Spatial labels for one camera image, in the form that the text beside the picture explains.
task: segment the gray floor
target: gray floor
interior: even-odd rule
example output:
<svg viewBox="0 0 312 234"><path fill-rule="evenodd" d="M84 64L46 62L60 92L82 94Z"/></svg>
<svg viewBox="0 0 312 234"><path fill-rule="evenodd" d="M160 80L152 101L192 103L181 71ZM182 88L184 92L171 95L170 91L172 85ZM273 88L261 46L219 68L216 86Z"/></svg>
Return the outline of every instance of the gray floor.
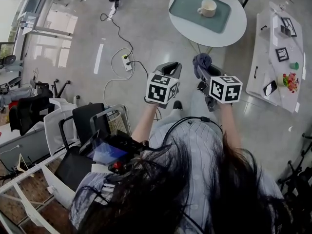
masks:
<svg viewBox="0 0 312 234"><path fill-rule="evenodd" d="M247 30L235 44L226 48L215 48L211 52L213 64L238 76L246 85L254 51L256 14L269 1L277 4L285 0L250 0L245 11ZM274 178L278 178L289 159L296 160L302 145L301 134L312 122L312 78L310 62L312 42L312 0L292 0L287 11L302 25L304 50L307 57L307 78L302 81L298 113L289 113L244 93L241 101L233 105L236 122L242 136L244 148L249 149ZM120 0L120 8L114 21L121 27L121 35L134 47L134 56L148 71L167 61L179 61L183 65L180 92L177 99L187 115L192 91L198 80L193 74L192 60L196 52L171 24L168 16L169 0ZM106 82L117 78L110 68L112 55L123 47L130 47L117 36L117 28L111 21L101 22L102 12L110 13L112 3L108 0L86 0L68 7L53 5L46 25L74 33L71 41L32 36L26 45L23 82L33 77L39 69L39 80L51 83L55 78L62 84L67 79L72 84L64 97L72 101L80 95L80 105L88 102L103 102ZM103 44L99 70L94 74L99 45ZM127 77L121 62L121 54L113 60L116 72ZM139 64L128 81L113 81L106 89L105 99L111 104L123 103L129 109L130 123L134 128L144 108L146 75ZM172 108L169 103L166 116Z"/></svg>

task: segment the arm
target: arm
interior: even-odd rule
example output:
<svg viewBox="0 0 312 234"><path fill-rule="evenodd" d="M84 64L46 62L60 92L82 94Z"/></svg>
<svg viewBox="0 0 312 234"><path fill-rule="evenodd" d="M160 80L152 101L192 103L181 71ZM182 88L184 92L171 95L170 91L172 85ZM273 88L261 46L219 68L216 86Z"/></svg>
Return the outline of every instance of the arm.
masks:
<svg viewBox="0 0 312 234"><path fill-rule="evenodd" d="M149 140L157 104L148 104L131 137L137 142Z"/></svg>
<svg viewBox="0 0 312 234"><path fill-rule="evenodd" d="M232 148L241 148L240 136L235 126L232 106L230 104L220 104L220 109L223 134L226 134L228 144Z"/></svg>

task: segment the long dark hair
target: long dark hair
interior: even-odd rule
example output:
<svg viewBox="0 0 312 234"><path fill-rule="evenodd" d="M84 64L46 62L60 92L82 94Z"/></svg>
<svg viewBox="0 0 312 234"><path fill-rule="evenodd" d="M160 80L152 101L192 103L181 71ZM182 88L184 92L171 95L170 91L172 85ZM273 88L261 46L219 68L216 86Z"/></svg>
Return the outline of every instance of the long dark hair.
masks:
<svg viewBox="0 0 312 234"><path fill-rule="evenodd" d="M294 234L292 217L283 199L260 189L261 169L247 150L232 149L223 138L215 145L211 181L207 181L210 213L207 234ZM106 205L90 205L77 233L174 233L188 200L191 161L182 141L138 158L132 171L115 187ZM71 218L79 211L82 190L101 197L94 188L80 189Z"/></svg>

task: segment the purple cloth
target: purple cloth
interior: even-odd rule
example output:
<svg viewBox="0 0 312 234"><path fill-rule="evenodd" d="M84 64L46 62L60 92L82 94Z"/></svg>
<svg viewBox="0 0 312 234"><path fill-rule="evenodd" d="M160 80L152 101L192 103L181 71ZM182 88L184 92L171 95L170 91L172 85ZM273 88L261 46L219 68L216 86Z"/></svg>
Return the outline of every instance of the purple cloth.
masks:
<svg viewBox="0 0 312 234"><path fill-rule="evenodd" d="M212 64L211 57L205 53L201 53L197 56L194 56L193 65L194 65L194 73L198 79L200 79L198 68L205 69L208 71L208 68Z"/></svg>

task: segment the electrical outlet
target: electrical outlet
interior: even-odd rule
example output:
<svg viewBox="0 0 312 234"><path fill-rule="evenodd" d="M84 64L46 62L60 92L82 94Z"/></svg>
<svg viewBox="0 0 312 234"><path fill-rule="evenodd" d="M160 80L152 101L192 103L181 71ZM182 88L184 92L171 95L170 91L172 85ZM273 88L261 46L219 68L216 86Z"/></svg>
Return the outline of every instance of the electrical outlet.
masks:
<svg viewBox="0 0 312 234"><path fill-rule="evenodd" d="M125 66L125 70L130 71L132 69L132 65L131 65L131 63L129 65L127 65L127 63L130 62L129 57L127 57L127 56L128 55L123 55L121 58L122 58L123 65Z"/></svg>

